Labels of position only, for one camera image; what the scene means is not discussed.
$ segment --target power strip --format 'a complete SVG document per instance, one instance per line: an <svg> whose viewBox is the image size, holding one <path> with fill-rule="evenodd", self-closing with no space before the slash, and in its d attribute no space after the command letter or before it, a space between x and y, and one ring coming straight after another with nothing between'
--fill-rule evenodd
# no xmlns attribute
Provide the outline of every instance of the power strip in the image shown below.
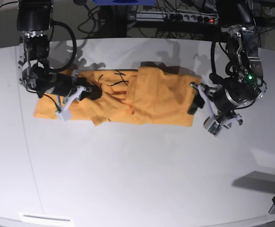
<svg viewBox="0 0 275 227"><path fill-rule="evenodd" d="M209 25L217 25L218 24L218 16L209 16L209 15L201 15L201 14L193 14L193 13L182 13L178 12L170 13L170 12L155 12L155 11L140 11L135 16L130 16L130 20L136 21L183 21L190 23L204 23Z"/></svg>

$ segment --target folded cloth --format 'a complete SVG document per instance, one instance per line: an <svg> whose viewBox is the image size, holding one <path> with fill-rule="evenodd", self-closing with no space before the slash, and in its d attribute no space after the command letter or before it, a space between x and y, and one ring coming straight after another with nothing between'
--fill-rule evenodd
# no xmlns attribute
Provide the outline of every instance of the folded cloth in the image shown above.
<svg viewBox="0 0 275 227"><path fill-rule="evenodd" d="M74 101L69 107L71 120L91 120L95 125L105 121L192 125L193 115L188 114L188 109L196 90L189 85L200 83L199 77L164 73L151 67L140 67L138 71L82 71L79 76L101 87L103 95L97 100ZM52 100L41 98L34 116L57 119L55 111Z"/></svg>

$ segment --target blue object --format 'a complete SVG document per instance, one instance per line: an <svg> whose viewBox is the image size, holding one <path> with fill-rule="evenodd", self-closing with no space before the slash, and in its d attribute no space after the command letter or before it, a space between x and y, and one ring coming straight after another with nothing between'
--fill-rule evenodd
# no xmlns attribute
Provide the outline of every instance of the blue object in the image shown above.
<svg viewBox="0 0 275 227"><path fill-rule="evenodd" d="M114 6L114 5L143 5L154 6L156 0L94 0L99 6Z"/></svg>

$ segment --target orange towel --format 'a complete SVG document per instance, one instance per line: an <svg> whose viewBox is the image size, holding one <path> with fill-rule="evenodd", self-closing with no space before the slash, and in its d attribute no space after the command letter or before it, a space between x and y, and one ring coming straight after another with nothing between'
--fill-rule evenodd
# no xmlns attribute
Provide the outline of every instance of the orange towel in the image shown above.
<svg viewBox="0 0 275 227"><path fill-rule="evenodd" d="M166 74L151 67L83 71L80 76L100 86L103 95L94 101L73 102L69 108L72 120L91 120L95 125L105 121L192 125L193 115L187 112L196 91L189 85L192 81L200 83L201 78ZM50 99L41 98L34 116L57 119L55 111Z"/></svg>

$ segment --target white table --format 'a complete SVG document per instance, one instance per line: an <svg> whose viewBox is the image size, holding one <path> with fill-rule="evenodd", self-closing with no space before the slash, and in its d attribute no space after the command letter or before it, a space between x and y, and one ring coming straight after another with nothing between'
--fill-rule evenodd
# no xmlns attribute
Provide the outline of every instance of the white table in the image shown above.
<svg viewBox="0 0 275 227"><path fill-rule="evenodd" d="M209 42L96 39L77 44L81 70L138 69L141 62L156 61L189 69L209 82ZM3 191L9 192L3 211L0 203L0 216L43 212L73 217L78 227L232 227L237 221L254 226L275 219L267 216L272 193L233 185L254 171L275 174L274 51L260 51L267 94L240 111L242 126L222 130L217 138L203 128L206 109L197 111L191 128L113 122L95 127L88 121L36 119L37 97L23 87L18 94L15 51L0 49L0 122L6 122L0 124L0 187L15 181L0 188L0 202ZM53 66L70 55L71 42L52 45ZM226 64L217 47L221 76ZM19 187L27 191L19 192Z"/></svg>

